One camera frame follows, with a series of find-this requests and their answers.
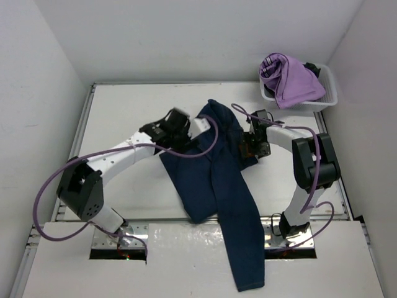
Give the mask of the dark blue denim trousers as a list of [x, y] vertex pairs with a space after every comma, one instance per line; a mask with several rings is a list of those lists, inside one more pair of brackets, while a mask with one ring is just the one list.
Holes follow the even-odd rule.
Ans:
[[199, 158], [163, 153], [160, 159], [191, 221], [199, 224], [213, 215], [218, 217], [237, 290], [263, 287], [264, 229], [241, 174], [258, 161], [241, 156], [243, 128], [228, 107], [210, 99], [199, 113], [211, 117], [218, 130], [201, 134], [198, 147], [187, 153], [201, 153], [217, 138], [212, 150]]

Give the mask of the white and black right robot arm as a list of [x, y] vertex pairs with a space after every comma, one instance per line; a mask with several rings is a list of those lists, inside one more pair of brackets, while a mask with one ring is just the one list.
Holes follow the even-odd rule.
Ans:
[[280, 236], [286, 239], [306, 231], [310, 216], [323, 192], [341, 177], [331, 137], [308, 127], [284, 125], [265, 119], [248, 120], [250, 129], [243, 134], [240, 151], [245, 158], [270, 155], [277, 145], [292, 154], [296, 189], [288, 207], [280, 214]]

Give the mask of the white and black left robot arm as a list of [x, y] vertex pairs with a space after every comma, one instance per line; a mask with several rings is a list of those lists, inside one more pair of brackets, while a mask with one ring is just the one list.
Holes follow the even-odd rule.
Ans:
[[173, 108], [162, 119], [145, 124], [131, 137], [113, 148], [112, 153], [72, 158], [58, 185], [58, 198], [84, 222], [117, 233], [125, 219], [104, 202], [106, 184], [135, 163], [156, 155], [162, 147], [183, 153], [210, 128], [207, 119], [191, 119]]

